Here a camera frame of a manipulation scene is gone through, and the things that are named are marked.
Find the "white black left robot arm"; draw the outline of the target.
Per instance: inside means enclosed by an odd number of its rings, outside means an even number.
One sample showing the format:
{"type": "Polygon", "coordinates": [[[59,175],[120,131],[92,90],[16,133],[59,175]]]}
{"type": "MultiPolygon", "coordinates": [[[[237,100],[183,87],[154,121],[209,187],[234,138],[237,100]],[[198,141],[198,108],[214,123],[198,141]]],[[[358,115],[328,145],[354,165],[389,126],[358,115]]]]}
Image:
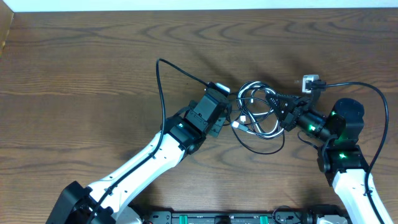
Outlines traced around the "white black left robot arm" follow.
{"type": "Polygon", "coordinates": [[[151,182],[196,152],[208,135],[216,137],[231,109],[229,89],[208,87],[167,118],[152,141],[133,158],[87,187],[77,181],[65,187],[47,223],[143,223],[129,206],[151,182]]]}

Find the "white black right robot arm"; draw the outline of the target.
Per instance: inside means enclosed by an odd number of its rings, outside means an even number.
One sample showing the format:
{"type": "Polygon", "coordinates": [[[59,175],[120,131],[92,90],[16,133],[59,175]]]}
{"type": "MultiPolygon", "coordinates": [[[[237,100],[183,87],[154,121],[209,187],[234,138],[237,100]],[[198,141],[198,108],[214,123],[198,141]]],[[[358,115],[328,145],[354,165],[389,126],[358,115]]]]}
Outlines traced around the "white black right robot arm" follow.
{"type": "Polygon", "coordinates": [[[319,170],[339,196],[352,223],[392,223],[357,144],[364,127],[363,105],[342,98],[325,116],[313,109],[318,96],[275,94],[267,95],[266,100],[286,131],[299,127],[323,143],[317,148],[319,170]]]}

